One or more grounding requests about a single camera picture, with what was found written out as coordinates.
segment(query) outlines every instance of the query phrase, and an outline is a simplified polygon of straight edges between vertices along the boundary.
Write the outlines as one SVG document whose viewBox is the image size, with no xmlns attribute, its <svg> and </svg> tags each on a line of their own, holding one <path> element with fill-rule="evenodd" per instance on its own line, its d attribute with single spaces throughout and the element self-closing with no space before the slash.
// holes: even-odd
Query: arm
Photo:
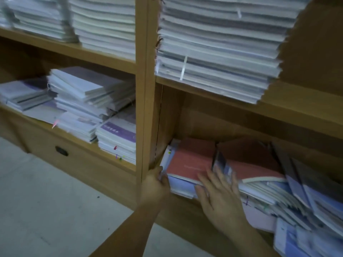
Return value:
<svg viewBox="0 0 343 257">
<path fill-rule="evenodd" d="M 236 174 L 230 185 L 219 168 L 213 173 L 208 170 L 208 178 L 199 176 L 209 196 L 201 186 L 196 192 L 205 215 L 211 223 L 225 234 L 244 257 L 280 257 L 246 220 L 240 200 Z"/>
<path fill-rule="evenodd" d="M 158 180 L 161 170 L 158 167 L 149 171 L 137 209 L 90 257 L 143 256 L 152 225 L 170 194 L 168 178 Z"/>
</svg>

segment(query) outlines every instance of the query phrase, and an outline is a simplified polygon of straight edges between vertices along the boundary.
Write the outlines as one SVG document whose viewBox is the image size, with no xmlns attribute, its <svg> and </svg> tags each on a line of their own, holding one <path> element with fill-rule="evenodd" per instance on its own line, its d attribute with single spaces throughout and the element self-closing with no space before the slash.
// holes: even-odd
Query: hand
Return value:
<svg viewBox="0 0 343 257">
<path fill-rule="evenodd" d="M 240 200 L 236 173 L 232 174 L 232 185 L 230 185 L 220 168 L 215 166 L 214 172 L 216 174 L 207 170 L 208 178 L 199 175 L 209 197 L 202 186 L 197 185 L 195 190 L 205 215 L 219 231 L 231 238 L 250 225 Z"/>
<path fill-rule="evenodd" d="M 161 181 L 158 179 L 162 169 L 162 167 L 157 167 L 148 172 L 148 175 L 142 182 L 141 198 L 138 206 L 153 207 L 160 211 L 168 200 L 170 195 L 168 177 L 163 175 Z"/>
</svg>

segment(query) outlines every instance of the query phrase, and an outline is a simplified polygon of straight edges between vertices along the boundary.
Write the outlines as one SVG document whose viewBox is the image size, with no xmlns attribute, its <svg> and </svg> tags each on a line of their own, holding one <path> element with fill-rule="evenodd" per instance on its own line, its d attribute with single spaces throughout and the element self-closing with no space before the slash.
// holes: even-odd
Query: right hand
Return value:
<svg viewBox="0 0 343 257">
<path fill-rule="evenodd" d="M 214 167 L 214 172 L 207 170 L 207 176 L 208 178 L 199 175 L 199 179 L 209 196 L 202 186 L 197 185 L 195 190 L 198 199 L 211 223 L 230 238 L 241 229 L 250 226 L 240 200 L 236 173 L 232 174 L 231 185 L 217 166 Z"/>
</svg>

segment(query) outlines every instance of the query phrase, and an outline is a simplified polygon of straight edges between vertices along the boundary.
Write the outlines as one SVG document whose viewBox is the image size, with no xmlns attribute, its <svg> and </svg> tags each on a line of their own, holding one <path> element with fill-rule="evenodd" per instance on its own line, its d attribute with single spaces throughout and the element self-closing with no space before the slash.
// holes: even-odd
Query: left hand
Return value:
<svg viewBox="0 0 343 257">
<path fill-rule="evenodd" d="M 169 180 L 166 175 L 158 179 L 162 167 L 157 167 L 148 172 L 145 180 L 142 182 L 141 198 L 138 206 L 156 207 L 160 211 L 170 195 Z"/>
</svg>

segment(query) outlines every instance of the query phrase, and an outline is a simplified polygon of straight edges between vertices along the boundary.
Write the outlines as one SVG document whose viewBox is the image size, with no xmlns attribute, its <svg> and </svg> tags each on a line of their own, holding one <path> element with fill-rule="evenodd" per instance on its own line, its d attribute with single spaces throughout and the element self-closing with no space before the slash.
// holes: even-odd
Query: tile floor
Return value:
<svg viewBox="0 0 343 257">
<path fill-rule="evenodd" d="M 1 257 L 87 257 L 131 212 L 0 138 Z M 144 256 L 212 255 L 154 225 Z"/>
</svg>

